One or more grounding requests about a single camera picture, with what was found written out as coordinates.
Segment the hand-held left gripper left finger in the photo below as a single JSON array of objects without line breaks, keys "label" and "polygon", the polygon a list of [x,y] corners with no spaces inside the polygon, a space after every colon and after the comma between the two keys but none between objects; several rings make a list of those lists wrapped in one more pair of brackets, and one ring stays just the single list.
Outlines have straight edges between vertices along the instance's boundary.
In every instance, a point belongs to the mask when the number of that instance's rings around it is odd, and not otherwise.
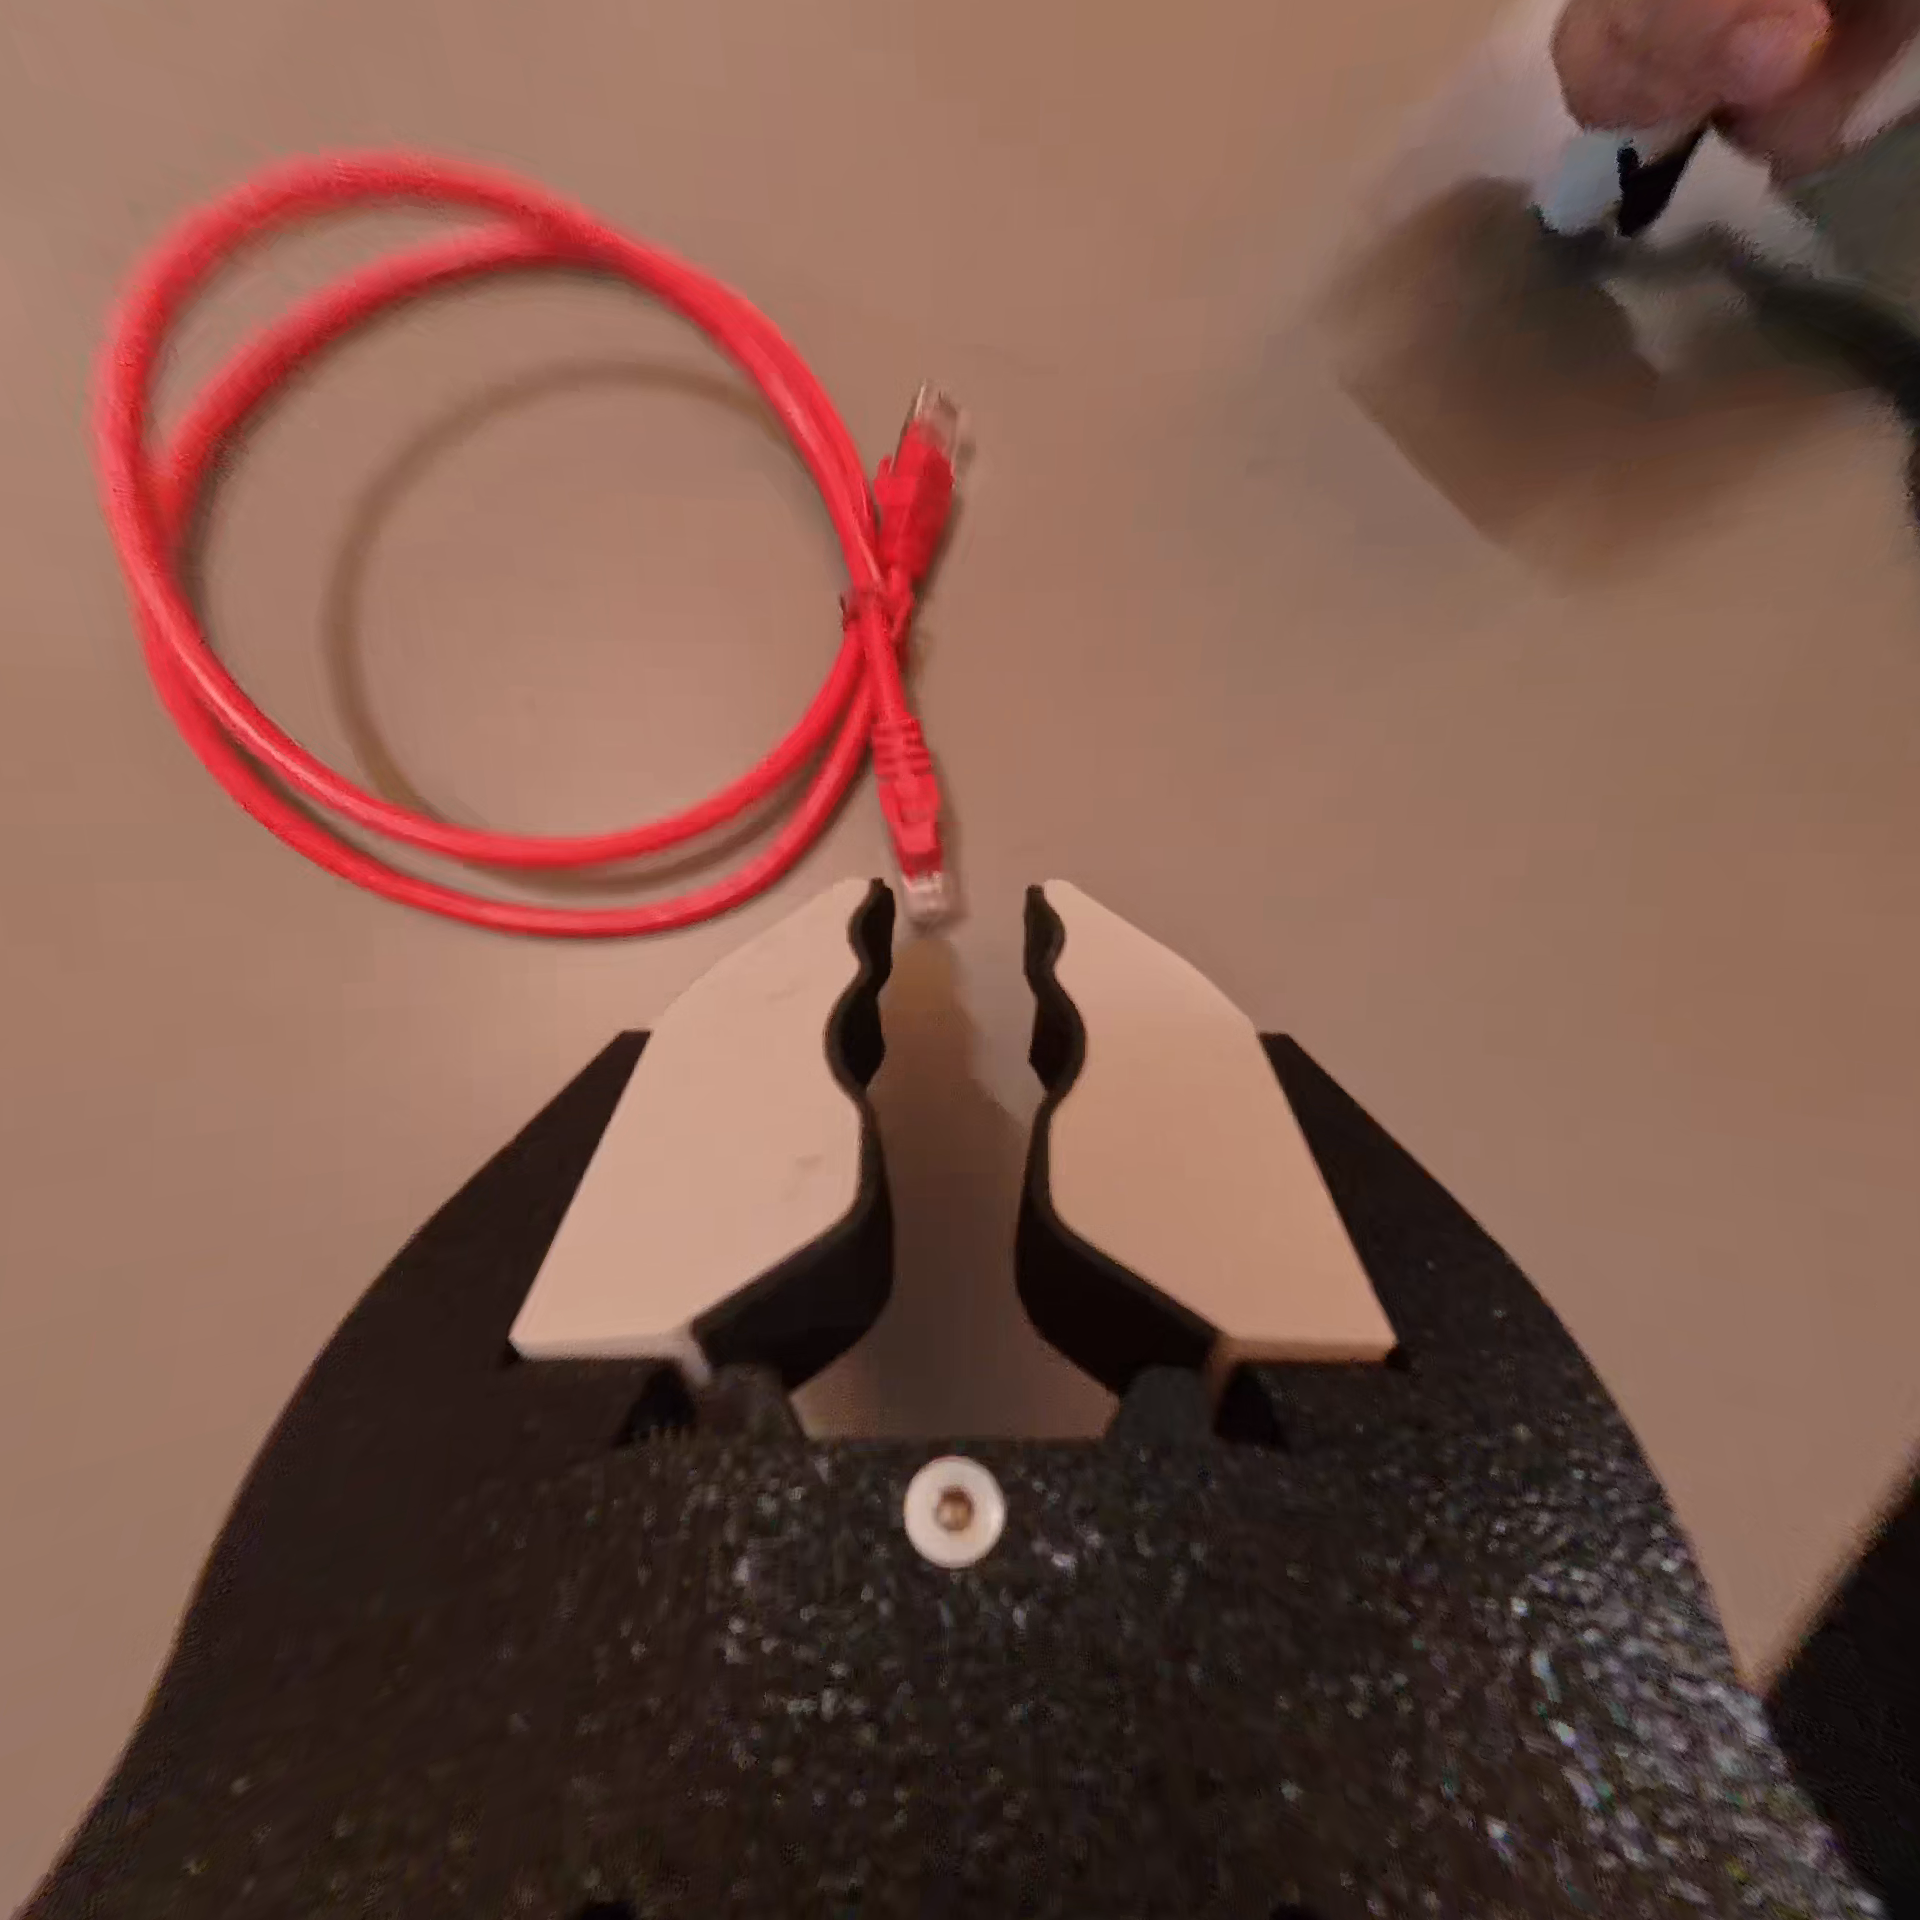
[{"label": "hand-held left gripper left finger", "polygon": [[840,880],[688,981],[587,1159],[513,1318],[523,1361],[815,1381],[893,1295],[869,1086],[896,895]]}]

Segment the person's right hand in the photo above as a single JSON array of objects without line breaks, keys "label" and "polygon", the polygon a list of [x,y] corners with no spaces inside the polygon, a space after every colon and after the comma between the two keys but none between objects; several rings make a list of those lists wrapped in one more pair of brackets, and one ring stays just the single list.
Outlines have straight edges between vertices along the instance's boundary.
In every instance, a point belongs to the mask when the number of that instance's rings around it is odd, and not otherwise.
[{"label": "person's right hand", "polygon": [[1587,129],[1713,125],[1778,173],[1825,170],[1917,41],[1917,3],[1566,3],[1549,56]]}]

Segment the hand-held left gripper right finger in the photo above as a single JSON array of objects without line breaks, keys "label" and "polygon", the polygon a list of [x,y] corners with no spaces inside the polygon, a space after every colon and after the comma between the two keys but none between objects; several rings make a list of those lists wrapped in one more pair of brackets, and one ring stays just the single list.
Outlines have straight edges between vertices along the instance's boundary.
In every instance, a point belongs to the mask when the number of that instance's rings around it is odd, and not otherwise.
[{"label": "hand-held left gripper right finger", "polygon": [[1021,972],[1033,1327],[1093,1381],[1388,1363],[1397,1331],[1255,1017],[1063,878],[1021,900]]}]

